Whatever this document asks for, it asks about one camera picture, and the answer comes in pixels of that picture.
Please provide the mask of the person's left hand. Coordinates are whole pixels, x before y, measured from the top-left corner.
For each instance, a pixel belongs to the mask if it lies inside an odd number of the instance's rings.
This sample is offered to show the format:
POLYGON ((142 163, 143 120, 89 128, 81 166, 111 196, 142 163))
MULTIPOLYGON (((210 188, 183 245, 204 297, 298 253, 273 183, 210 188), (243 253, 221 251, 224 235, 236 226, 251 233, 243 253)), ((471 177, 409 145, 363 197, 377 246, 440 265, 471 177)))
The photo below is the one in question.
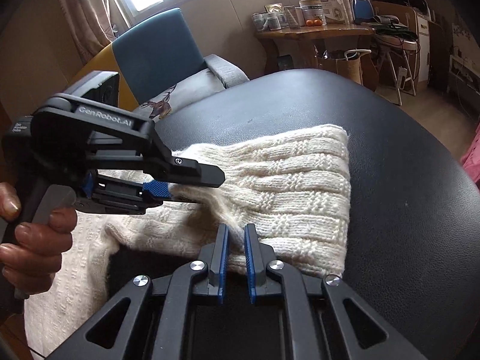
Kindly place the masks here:
POLYGON ((16 244, 1 244, 2 274, 27 295, 44 293, 62 267, 62 254, 72 248, 77 212, 58 208, 46 224, 22 222, 15 229, 16 244))

